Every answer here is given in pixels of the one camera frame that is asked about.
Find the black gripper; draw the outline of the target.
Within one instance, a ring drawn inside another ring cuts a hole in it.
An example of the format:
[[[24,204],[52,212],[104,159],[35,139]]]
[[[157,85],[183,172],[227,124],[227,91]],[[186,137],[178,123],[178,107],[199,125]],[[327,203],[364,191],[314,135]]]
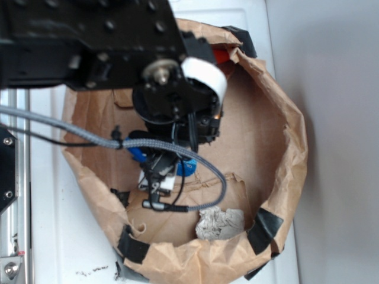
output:
[[[152,136],[176,130],[186,145],[210,143],[219,136],[227,79],[204,37],[183,32],[187,54],[179,62],[159,59],[143,73],[132,93],[133,106]]]

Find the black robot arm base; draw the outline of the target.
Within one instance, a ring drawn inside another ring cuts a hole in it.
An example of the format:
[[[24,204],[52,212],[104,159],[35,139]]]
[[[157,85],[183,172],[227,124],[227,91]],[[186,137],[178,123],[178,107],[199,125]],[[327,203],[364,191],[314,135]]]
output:
[[[17,198],[17,139],[6,129],[1,128],[1,214]]]

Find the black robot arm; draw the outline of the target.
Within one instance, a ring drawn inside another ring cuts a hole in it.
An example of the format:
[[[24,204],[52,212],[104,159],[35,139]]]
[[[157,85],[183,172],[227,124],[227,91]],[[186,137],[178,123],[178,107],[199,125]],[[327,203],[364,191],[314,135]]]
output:
[[[2,1],[1,88],[127,89],[151,137],[219,135],[226,78],[168,1]]]

